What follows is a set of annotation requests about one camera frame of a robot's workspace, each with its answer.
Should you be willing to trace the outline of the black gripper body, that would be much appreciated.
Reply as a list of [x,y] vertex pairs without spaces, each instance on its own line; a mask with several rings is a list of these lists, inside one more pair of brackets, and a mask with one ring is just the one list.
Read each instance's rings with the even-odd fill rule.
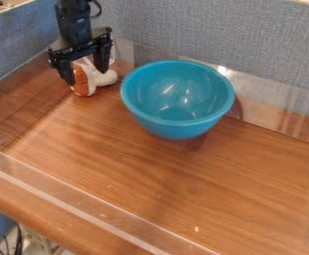
[[112,43],[112,28],[99,27],[92,30],[92,40],[80,44],[72,44],[60,36],[59,39],[48,46],[48,62],[52,68],[57,68],[61,60],[72,62],[90,55],[94,56],[100,45]]

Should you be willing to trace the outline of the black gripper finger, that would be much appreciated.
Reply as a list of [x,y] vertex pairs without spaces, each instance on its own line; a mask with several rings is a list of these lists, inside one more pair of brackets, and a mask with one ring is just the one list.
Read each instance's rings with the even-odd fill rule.
[[112,43],[103,44],[98,47],[94,54],[94,65],[98,71],[104,74],[110,68]]
[[57,64],[57,71],[63,80],[68,83],[69,86],[72,86],[75,84],[72,64],[68,61],[61,60]]

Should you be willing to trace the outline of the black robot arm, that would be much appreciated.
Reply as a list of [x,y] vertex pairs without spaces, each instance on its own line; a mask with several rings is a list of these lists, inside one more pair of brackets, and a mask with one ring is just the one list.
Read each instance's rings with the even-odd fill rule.
[[112,28],[91,26],[91,19],[102,15],[98,0],[57,0],[55,4],[59,39],[48,46],[48,62],[69,86],[75,85],[72,62],[92,55],[100,73],[110,69],[114,46]]

